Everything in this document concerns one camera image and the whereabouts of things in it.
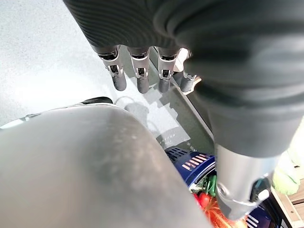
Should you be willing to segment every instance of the gray floor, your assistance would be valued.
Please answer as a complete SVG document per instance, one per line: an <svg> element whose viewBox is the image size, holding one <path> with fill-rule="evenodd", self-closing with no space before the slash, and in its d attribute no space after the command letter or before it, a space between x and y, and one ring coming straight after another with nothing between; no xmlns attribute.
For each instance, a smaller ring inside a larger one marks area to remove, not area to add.
<svg viewBox="0 0 304 228"><path fill-rule="evenodd" d="M61 0L0 1L0 125L27 114L108 96L133 113L163 148L211 153L212 142L175 88L140 94L125 48L127 89L116 91L102 61Z"/></svg>

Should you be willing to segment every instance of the wooden surface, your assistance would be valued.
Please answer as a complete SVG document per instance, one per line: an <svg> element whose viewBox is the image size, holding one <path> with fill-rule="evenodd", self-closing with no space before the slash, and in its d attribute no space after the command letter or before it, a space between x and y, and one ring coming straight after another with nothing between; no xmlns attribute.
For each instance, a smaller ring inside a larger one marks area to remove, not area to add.
<svg viewBox="0 0 304 228"><path fill-rule="evenodd" d="M298 192L288 197L293 204L304 203L304 179L301 180L301 185Z"/></svg>
<svg viewBox="0 0 304 228"><path fill-rule="evenodd" d="M304 218L304 203L296 204L294 207L298 211L300 217L303 219Z"/></svg>

